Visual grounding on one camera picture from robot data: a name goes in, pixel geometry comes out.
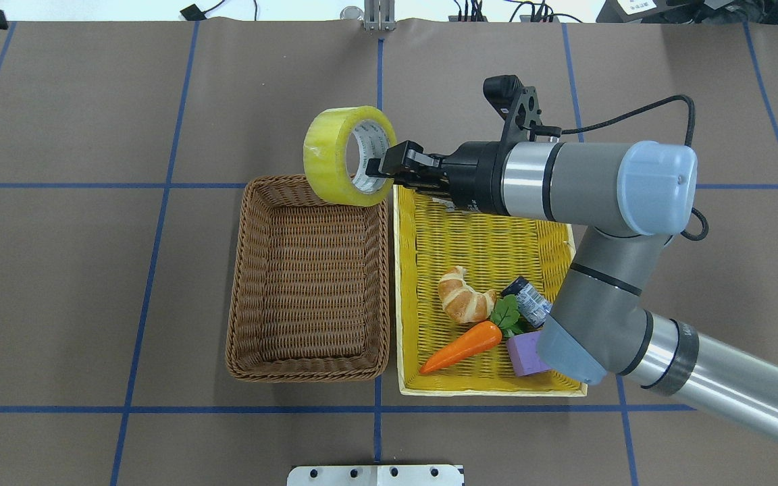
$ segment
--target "basket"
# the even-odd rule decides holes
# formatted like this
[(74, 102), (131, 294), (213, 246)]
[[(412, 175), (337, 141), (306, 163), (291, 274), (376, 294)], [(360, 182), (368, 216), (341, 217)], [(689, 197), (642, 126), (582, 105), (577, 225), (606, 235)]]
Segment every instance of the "basket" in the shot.
[(355, 381), (389, 357), (386, 202), (334, 205), (304, 175), (248, 184), (226, 366), (244, 381)]
[(469, 326), (446, 316), (436, 292), (452, 265), (467, 268), (467, 283), (502, 290), (524, 275), (546, 298), (556, 298), (575, 253), (569, 225), (445, 206), (395, 188), (395, 281), (398, 385), (407, 395), (586, 396), (587, 385), (556, 371), (517, 377), (506, 346), (420, 375), (419, 366)]

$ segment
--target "black plug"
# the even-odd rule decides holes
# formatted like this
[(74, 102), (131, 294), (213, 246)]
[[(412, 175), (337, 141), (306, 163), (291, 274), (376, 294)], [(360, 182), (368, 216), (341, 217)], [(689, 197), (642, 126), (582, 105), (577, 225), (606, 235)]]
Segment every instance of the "black plug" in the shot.
[(192, 3), (191, 6), (179, 10), (179, 13), (182, 14), (185, 20), (189, 20), (192, 22), (198, 20), (206, 20), (206, 14), (203, 13), (203, 10), (200, 10), (200, 7), (198, 7), (194, 3)]

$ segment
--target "orange carrot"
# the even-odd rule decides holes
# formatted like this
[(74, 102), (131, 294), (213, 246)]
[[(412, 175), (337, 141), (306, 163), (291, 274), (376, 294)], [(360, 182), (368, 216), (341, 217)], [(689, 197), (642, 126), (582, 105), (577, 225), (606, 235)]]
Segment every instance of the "orange carrot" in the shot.
[(482, 321), (467, 330), (460, 338), (434, 353), (434, 356), (428, 358), (427, 362), (420, 367), (419, 372), (424, 375), (424, 373), (452, 366), (474, 354), (490, 350), (500, 344), (502, 340), (503, 331), (497, 327), (497, 324), (491, 321)]

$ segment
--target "tape roll core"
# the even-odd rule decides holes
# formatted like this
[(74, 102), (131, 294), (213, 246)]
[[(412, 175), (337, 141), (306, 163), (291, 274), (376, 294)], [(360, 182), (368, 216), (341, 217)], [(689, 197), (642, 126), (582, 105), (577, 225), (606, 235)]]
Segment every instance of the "tape roll core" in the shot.
[[(352, 179), (346, 169), (350, 136), (359, 147), (359, 166)], [(374, 206), (389, 193), (392, 180), (365, 174), (368, 159), (383, 157), (393, 144), (392, 124), (377, 108), (326, 110), (311, 122), (305, 135), (305, 175), (314, 192), (327, 203)]]

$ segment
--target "white bracket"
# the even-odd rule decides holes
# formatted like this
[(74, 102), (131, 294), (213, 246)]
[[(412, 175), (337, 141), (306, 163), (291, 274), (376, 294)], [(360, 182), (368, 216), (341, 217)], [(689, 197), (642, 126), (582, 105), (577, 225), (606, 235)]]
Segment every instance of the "white bracket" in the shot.
[(464, 467), (451, 464), (300, 466), (287, 486), (464, 486)]
[(395, 0), (365, 0), (365, 30), (395, 30)]

